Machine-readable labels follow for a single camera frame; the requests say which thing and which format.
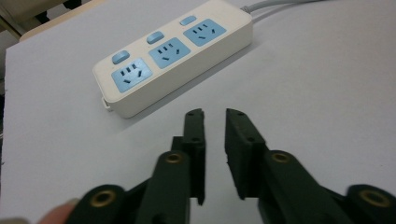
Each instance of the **human hand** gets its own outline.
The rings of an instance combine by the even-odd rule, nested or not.
[[[78,199],[73,199],[53,208],[37,224],[64,224],[77,203]]]

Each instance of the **power switch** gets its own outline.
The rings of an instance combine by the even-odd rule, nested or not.
[[[155,42],[161,40],[163,38],[163,33],[161,31],[157,31],[152,35],[149,35],[147,41],[149,44],[154,44]]]
[[[188,24],[192,23],[193,21],[195,21],[196,19],[197,19],[197,18],[194,17],[194,16],[186,17],[185,19],[183,19],[183,20],[180,22],[180,25],[182,25],[182,26],[188,25]]]
[[[125,61],[127,58],[129,58],[129,53],[126,50],[120,51],[116,53],[112,58],[111,61],[113,61],[114,64],[119,64]]]

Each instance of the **blue socket panel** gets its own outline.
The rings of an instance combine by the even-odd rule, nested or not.
[[[141,58],[134,60],[111,74],[120,92],[128,91],[151,75],[151,70]]]
[[[183,34],[196,46],[201,47],[225,32],[226,30],[222,26],[207,19],[191,27]]]
[[[152,49],[148,54],[160,68],[165,68],[190,52],[187,46],[174,37],[159,47]]]

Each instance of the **power cord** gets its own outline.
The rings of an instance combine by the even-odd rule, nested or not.
[[[255,11],[257,9],[264,8],[264,7],[271,7],[271,6],[276,6],[276,5],[292,4],[292,3],[319,2],[319,1],[325,1],[325,0],[267,0],[267,1],[262,1],[260,3],[253,4],[251,6],[241,7],[241,9],[246,11],[248,14],[250,14],[252,11]]]

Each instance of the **power strip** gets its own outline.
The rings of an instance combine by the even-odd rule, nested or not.
[[[107,110],[130,118],[251,43],[252,19],[212,0],[93,68]]]

